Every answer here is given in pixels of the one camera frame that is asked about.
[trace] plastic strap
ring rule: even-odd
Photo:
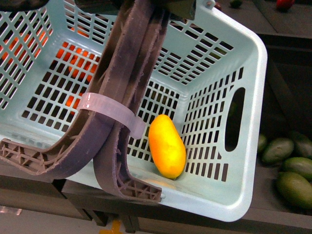
[[[140,139],[145,130],[145,123],[121,103],[101,94],[84,93],[81,97],[77,110],[85,109],[95,111],[108,116],[130,130],[130,136]]]

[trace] light blue plastic basket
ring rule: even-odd
[[[168,26],[137,113],[146,122],[146,134],[130,139],[128,168],[162,188],[161,204],[234,221],[252,199],[267,54],[255,33],[206,3],[197,1],[194,21]],[[0,12],[0,58],[9,54],[0,60],[0,138],[39,148],[61,138],[77,113],[75,100],[88,88],[91,66],[84,70],[84,65],[97,64],[114,18],[84,13],[72,0],[50,1],[27,13]],[[9,61],[19,43],[22,49]],[[60,48],[65,53],[57,58]],[[64,61],[67,51],[72,55]],[[85,59],[81,68],[78,59],[70,63],[73,56]],[[79,70],[76,78],[70,66]],[[70,107],[69,96],[74,97]],[[172,118],[187,149],[185,172],[174,181],[159,174],[149,152],[148,129],[159,114]],[[233,136],[237,142],[229,140]],[[100,188],[92,162],[69,179]]]

